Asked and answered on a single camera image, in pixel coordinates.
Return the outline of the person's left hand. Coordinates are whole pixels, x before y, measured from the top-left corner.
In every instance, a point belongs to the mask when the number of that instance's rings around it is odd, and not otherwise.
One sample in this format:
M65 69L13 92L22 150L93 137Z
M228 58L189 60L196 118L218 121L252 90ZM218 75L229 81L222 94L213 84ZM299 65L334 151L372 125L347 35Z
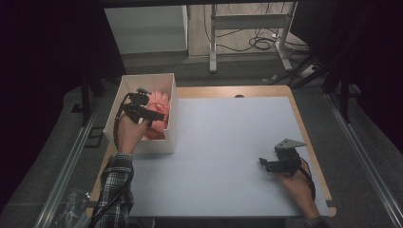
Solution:
M134 123L128 116L123 115L118 125L118 151L133 154L136 145L144 137L147 126Z

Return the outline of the white box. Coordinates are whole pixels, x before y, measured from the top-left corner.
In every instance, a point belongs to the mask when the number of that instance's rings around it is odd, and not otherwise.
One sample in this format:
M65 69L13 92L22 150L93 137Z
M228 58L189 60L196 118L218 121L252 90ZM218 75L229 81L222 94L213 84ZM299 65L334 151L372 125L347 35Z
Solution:
M163 131L163 140L143 138L136 146L135 153L140 154L169 154L175 151L176 130L178 120L178 96L175 76L173 73L124 75L119 85L117 95L103 130L110 143L114 143L113 129L115 117L127 93L135 92L139 87L145 90L161 91L169 97L169 115L167 128Z

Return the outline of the grey metal desk frame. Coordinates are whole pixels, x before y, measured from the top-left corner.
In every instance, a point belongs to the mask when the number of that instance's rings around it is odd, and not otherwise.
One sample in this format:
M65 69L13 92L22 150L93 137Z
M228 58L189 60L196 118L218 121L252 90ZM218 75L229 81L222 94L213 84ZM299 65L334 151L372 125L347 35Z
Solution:
M211 73L217 71L217 51L216 51L216 31L223 29L281 29L282 34L278 42L275 42L275 48L278 56L286 71L291 71L292 65L285 52L285 42L291 27L297 3L292 2L286 13L277 14L236 14L236 15L217 15L215 7L212 5L211 12L211 37L209 52L209 70Z

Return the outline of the orange glove with red print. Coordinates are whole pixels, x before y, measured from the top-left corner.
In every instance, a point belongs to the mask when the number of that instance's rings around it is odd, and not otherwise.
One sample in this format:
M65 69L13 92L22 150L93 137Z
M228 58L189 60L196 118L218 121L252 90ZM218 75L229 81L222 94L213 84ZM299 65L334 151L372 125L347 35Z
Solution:
M168 126L170 96L159 90L155 90L151 92L148 98L147 109L163 114L163 119L161 121L154 121L151 127L158 132L163 132Z

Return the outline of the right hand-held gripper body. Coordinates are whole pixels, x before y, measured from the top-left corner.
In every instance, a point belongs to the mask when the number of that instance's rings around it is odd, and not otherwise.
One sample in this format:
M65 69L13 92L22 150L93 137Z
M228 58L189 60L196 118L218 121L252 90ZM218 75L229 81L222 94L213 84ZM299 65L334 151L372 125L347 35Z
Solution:
M297 147L305 146L305 142L298 142L291 139L284 139L275 145L275 154L278 157L279 173L288 173L293 176L301 166L301 157L296 151Z

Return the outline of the white cabinet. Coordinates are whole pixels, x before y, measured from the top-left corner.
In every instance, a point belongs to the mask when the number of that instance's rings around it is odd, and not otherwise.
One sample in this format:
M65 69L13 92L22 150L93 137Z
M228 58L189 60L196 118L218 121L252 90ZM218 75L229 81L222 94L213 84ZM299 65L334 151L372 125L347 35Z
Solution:
M187 6L105 9L121 54L187 50Z

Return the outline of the aluminium floor rail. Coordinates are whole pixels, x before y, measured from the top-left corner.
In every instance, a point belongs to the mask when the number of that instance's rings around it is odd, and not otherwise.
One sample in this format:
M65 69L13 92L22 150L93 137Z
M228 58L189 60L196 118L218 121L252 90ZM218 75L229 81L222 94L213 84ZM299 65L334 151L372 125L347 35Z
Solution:
M68 153L67 159L62 166L62 169L55 183L53 184L50 193L48 194L48 198L39 214L38 219L33 225L33 228L50 227L53 218L57 212L58 206L63 198L63 195L65 194L67 185L72 176L76 163L81 156L90 129L92 128L93 123L98 116L102 100L103 98L94 99L93 104L90 107L91 114L89 116L89 120L84 126L81 127L78 137L76 138L74 145Z
M324 97L329 102L337 122L339 123L343 133L345 134L350 146L352 147L355 155L362 166L364 173L366 174L371 186L376 192L380 202L382 203L386 213L393 223L394 228L403 228L403 210L396 200L393 192L386 182L382 179L379 172L374 166L374 163L370 159L366 149L361 143L360 139L356 135L353 127L345 121L342 117L339 109L340 106L337 103L336 98L332 95L325 94Z

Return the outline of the white power strip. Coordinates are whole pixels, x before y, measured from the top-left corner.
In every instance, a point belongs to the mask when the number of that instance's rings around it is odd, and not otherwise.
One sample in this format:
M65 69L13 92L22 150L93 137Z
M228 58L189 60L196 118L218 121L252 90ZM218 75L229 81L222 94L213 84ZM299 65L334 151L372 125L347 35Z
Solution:
M310 76L311 74L313 74L316 70L317 70L317 66L309 65L299 73L299 76L301 78L306 78L306 77Z

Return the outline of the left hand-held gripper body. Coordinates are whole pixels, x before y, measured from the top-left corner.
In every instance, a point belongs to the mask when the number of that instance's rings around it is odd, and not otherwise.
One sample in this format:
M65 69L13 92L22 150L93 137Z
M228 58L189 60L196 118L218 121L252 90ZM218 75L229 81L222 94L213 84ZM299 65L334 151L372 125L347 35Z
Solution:
M123 110L125 114L137 124L140 119L151 122L151 113L146 108L149 102L149 91L139 87L135 93L127 93L123 100Z

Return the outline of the pale blue table mat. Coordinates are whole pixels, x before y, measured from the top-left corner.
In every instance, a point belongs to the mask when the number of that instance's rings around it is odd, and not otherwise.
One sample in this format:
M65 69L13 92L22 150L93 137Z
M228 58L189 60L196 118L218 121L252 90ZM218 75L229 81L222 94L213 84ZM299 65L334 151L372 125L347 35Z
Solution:
M133 161L133 217L285 218L300 212L260 159L303 140L286 97L181 99L176 150Z

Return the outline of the black metal stand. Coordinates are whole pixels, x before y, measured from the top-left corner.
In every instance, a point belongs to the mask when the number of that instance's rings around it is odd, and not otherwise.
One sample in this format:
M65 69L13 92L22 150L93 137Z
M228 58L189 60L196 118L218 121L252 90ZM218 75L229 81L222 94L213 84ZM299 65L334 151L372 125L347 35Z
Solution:
M89 86L85 74L82 76L81 94L82 94L82 112L83 112L82 126L85 126L90 117Z

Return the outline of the clear plastic bag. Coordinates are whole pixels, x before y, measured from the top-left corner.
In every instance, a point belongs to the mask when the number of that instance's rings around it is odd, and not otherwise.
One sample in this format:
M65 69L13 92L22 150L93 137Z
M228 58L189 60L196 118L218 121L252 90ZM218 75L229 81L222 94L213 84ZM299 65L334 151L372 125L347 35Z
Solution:
M86 205L91 193L72 188L67 194L64 211L53 221L51 228L87 228L90 217L86 214Z

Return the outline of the person's right hand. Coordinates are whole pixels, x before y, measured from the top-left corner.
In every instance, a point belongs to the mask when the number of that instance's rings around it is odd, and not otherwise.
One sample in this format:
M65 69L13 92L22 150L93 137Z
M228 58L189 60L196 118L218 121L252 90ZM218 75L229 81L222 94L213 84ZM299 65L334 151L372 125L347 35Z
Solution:
M312 199L310 185L301 171L297 171L292 177L287 177L282 174L276 174L276 177L286 189L290 197L294 200L296 206L306 220L317 219L320 217L317 205Z

